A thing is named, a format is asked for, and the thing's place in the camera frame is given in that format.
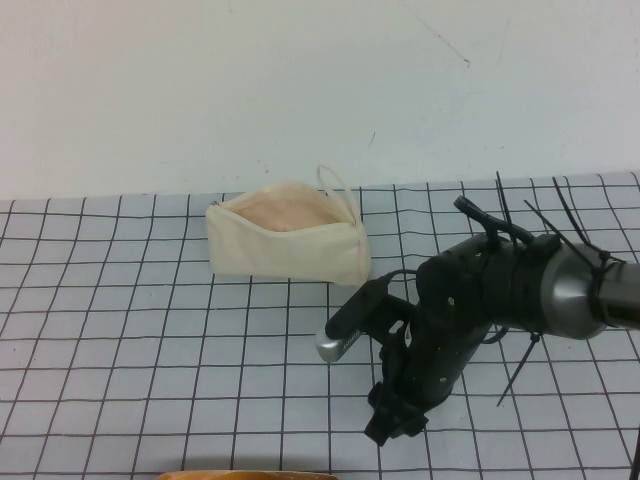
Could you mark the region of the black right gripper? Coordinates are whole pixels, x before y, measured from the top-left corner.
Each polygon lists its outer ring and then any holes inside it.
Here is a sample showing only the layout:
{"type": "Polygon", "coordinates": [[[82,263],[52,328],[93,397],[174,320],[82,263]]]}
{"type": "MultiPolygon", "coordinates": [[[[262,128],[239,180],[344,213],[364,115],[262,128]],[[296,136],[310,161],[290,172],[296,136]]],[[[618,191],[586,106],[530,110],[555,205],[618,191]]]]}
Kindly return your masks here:
{"type": "Polygon", "coordinates": [[[462,370],[484,340],[489,322],[478,316],[440,318],[419,305],[387,295],[374,310],[368,333],[381,343],[383,379],[368,395],[374,407],[364,434],[377,446],[400,433],[415,437],[426,413],[450,395],[462,370]],[[401,424],[379,403],[383,392],[403,402],[401,424]]]}

